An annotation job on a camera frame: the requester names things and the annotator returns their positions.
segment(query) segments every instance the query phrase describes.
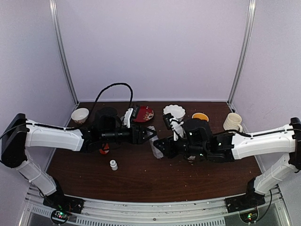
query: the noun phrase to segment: dark brown tabletop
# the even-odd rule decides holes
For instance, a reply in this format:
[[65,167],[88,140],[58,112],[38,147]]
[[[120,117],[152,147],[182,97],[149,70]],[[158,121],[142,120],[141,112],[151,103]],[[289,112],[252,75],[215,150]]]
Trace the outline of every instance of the dark brown tabletop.
[[[223,131],[222,124],[230,112],[227,104],[222,102],[137,103],[154,110],[155,117],[144,125],[155,126],[159,138],[172,135],[162,120],[166,105],[184,107],[185,118],[195,112],[207,114],[213,133]],[[97,103],[95,110],[105,106],[116,108],[122,116],[128,103]],[[92,103],[81,103],[79,107],[91,109]],[[117,171],[110,168],[112,159],[118,164]],[[48,173],[58,179],[69,195],[122,202],[176,202],[244,193],[247,182],[261,172],[254,157],[231,163],[189,163],[180,155],[173,159],[156,159],[146,142],[143,145],[122,143],[119,149],[110,150],[107,155],[57,149]]]

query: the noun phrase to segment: white wall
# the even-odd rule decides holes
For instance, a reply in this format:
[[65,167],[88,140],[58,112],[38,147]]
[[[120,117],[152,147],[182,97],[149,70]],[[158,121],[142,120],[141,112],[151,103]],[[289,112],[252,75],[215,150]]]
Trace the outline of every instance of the white wall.
[[[113,82],[136,100],[227,100],[248,0],[58,0],[80,101]],[[103,100],[128,100],[114,88]]]
[[[253,33],[234,106],[249,131],[301,118],[301,2],[258,0]],[[282,154],[262,155],[268,169]],[[300,225],[301,173],[280,188],[294,226]]]
[[[0,134],[17,113],[64,125],[73,103],[59,59],[48,0],[3,0],[0,7]],[[30,150],[44,168],[50,149]],[[0,225],[17,224],[29,184],[0,164]]]

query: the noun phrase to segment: white bowl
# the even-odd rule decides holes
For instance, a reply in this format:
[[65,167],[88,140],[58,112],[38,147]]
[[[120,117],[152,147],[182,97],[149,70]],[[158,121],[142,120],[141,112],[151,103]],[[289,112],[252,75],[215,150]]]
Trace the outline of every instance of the white bowl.
[[72,112],[71,114],[71,118],[73,121],[75,121],[75,123],[77,124],[83,124],[89,115],[89,110],[86,108],[79,108],[77,110],[75,110],[74,112]]
[[185,109],[179,105],[169,105],[163,109],[163,114],[171,113],[177,120],[182,121],[186,114]]

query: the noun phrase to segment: metal corner post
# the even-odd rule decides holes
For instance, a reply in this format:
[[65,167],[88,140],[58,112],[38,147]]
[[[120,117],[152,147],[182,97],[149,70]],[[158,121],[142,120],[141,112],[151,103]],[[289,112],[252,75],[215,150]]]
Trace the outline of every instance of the metal corner post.
[[245,60],[246,60],[246,52],[247,52],[247,49],[249,46],[252,29],[253,29],[253,24],[254,24],[254,18],[255,18],[255,5],[256,5],[256,0],[250,0],[249,11],[248,11],[247,20],[246,20],[244,41],[243,41],[243,45],[241,48],[240,57],[239,57],[238,66],[236,69],[236,74],[235,74],[235,78],[233,81],[232,89],[231,89],[229,99],[228,99],[229,105],[232,105],[234,95],[235,95],[235,92],[236,92],[236,89],[238,86],[238,82],[239,82],[239,79],[240,79],[240,76],[241,76],[241,73],[242,73],[242,70],[244,67]]
[[74,85],[73,85],[73,82],[72,82],[72,79],[70,76],[69,67],[67,64],[65,50],[63,47],[63,39],[62,39],[62,35],[61,35],[60,24],[59,24],[59,20],[58,20],[57,9],[56,9],[56,0],[49,0],[49,4],[50,4],[50,12],[51,12],[53,24],[55,27],[56,40],[57,40],[57,44],[59,47],[59,53],[60,53],[60,58],[62,61],[64,74],[65,74],[65,77],[67,80],[67,85],[68,85],[69,91],[71,92],[73,102],[76,105],[76,104],[78,104],[79,101],[78,101],[76,93],[75,93]]

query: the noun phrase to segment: red plate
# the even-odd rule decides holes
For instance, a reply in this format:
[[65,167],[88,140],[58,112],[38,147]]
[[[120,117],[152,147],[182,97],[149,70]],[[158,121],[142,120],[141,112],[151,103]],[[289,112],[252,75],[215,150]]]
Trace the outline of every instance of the red plate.
[[148,106],[140,106],[138,116],[134,122],[146,122],[154,117],[154,111]]

